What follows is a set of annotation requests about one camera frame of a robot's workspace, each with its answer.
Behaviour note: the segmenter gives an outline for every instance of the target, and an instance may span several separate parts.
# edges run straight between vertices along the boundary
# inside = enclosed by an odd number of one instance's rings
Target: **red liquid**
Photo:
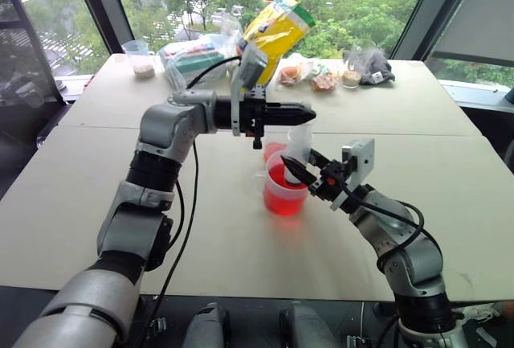
[[[279,185],[291,190],[301,190],[305,188],[305,185],[292,186],[287,183],[284,177],[284,170],[284,164],[274,166],[270,170],[271,179]],[[264,187],[264,204],[269,211],[278,215],[294,215],[299,213],[306,198],[307,195],[297,199],[284,199],[273,194],[271,190],[268,190],[267,186]]]
[[[276,153],[277,151],[280,151],[285,148],[286,145],[284,143],[277,143],[276,141],[267,144],[266,147],[264,147],[264,161],[267,162],[267,160],[270,158],[271,155],[273,155],[273,153]]]

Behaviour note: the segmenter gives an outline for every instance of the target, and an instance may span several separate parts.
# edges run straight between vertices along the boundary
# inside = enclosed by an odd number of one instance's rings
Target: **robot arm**
[[[15,347],[107,348],[126,342],[142,275],[159,267],[169,249],[173,221],[163,211],[171,207],[196,136],[233,129],[260,148],[265,125],[298,125],[316,117],[302,104],[266,102],[263,90],[254,88],[266,65],[262,52],[249,44],[231,97],[188,90],[146,111],[127,178],[97,237],[99,259],[68,281]]]
[[[283,159],[312,195],[332,202],[333,210],[350,214],[350,221],[373,246],[377,266],[394,293],[404,340],[412,347],[467,347],[461,321],[455,319],[446,295],[439,246],[424,233],[404,244],[416,230],[406,206],[361,185],[373,169],[373,156],[373,140],[344,146],[342,162],[311,150],[309,162],[320,168],[319,178],[297,160]]]

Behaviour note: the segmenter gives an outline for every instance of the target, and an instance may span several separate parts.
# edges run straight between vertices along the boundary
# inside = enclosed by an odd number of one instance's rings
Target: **yellow bag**
[[[271,80],[282,55],[314,26],[314,19],[298,5],[299,1],[274,0],[245,30],[238,45],[239,54],[250,41],[267,54],[267,67],[257,84],[265,85]]]

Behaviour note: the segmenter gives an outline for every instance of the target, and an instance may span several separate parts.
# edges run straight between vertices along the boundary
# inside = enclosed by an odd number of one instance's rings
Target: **windowsill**
[[[61,80],[66,89],[61,92],[65,101],[75,101],[79,99],[84,91],[84,86],[93,77],[93,75],[77,75],[77,76],[56,76],[55,80]]]
[[[514,113],[514,104],[505,100],[505,95],[509,91],[508,87],[453,80],[440,80],[439,83],[461,107]]]

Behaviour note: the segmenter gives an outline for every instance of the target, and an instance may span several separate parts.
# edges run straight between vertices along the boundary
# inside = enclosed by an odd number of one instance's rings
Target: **white table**
[[[326,60],[333,71],[340,60]],[[269,101],[311,103],[320,118],[316,133],[397,133],[422,135],[480,135],[466,115],[421,62],[392,60],[394,83],[355,90],[340,84],[330,94],[315,94],[308,83],[294,88],[276,85]],[[281,65],[288,65],[282,60]],[[202,85],[228,95],[227,81]],[[61,120],[61,125],[138,128],[141,116],[153,104],[166,100],[171,87],[162,71],[149,80],[135,80],[124,55],[112,55],[82,97]]]
[[[60,126],[0,202],[0,285],[59,289],[96,258],[96,234],[124,178],[137,129]],[[315,134],[339,157],[361,135]],[[441,245],[453,301],[514,297],[514,177],[480,136],[375,135],[366,180],[418,206]],[[251,140],[228,132],[198,138],[200,183],[190,243],[168,293],[385,301],[392,293],[370,245],[342,211],[310,198],[292,219],[270,215],[252,188],[263,165]],[[187,213],[191,157],[180,181]],[[172,208],[177,218],[178,204]],[[176,255],[145,275],[157,293]]]

